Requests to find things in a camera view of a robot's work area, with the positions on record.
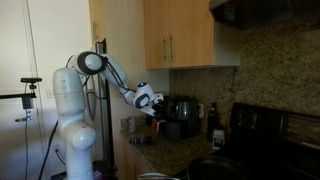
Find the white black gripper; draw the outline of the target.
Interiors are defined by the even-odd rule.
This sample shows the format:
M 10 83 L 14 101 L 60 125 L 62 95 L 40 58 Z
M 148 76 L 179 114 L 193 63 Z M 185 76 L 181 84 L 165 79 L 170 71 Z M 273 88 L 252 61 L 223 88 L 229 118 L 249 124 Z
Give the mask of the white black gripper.
M 162 93 L 156 93 L 155 99 L 148 103 L 147 113 L 153 117 L 160 116 L 165 104 L 165 96 Z

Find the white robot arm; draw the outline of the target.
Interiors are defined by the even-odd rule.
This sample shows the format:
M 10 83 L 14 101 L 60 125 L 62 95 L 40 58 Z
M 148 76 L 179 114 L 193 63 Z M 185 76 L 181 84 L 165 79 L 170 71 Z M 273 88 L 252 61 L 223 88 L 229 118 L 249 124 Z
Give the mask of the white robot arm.
M 145 114 L 157 116 L 153 106 L 164 100 L 163 94 L 155 93 L 147 82 L 130 89 L 126 73 L 109 54 L 85 51 L 72 55 L 66 67 L 53 73 L 58 130 L 66 145 L 66 180 L 94 180 L 92 146 L 96 130 L 85 120 L 83 85 L 87 76 L 96 74 L 112 84 L 128 105 Z

